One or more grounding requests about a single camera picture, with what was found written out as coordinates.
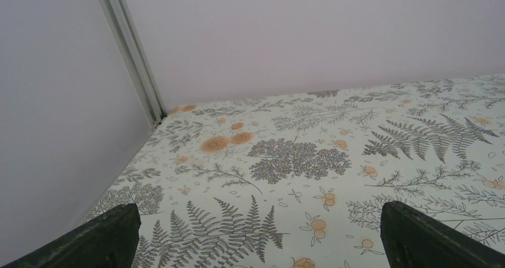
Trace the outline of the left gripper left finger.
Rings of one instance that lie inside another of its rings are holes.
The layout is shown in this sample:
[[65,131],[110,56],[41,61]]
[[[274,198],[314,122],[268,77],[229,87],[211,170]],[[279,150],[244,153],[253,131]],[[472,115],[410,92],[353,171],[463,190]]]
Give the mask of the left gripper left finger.
[[139,244],[136,204],[121,204],[5,267],[131,267]]

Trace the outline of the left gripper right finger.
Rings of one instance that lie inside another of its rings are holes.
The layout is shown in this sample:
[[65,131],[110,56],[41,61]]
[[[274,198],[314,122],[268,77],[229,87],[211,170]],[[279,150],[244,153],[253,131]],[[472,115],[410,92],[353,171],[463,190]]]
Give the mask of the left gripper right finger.
[[504,267],[504,254],[399,201],[382,206],[380,235],[390,267]]

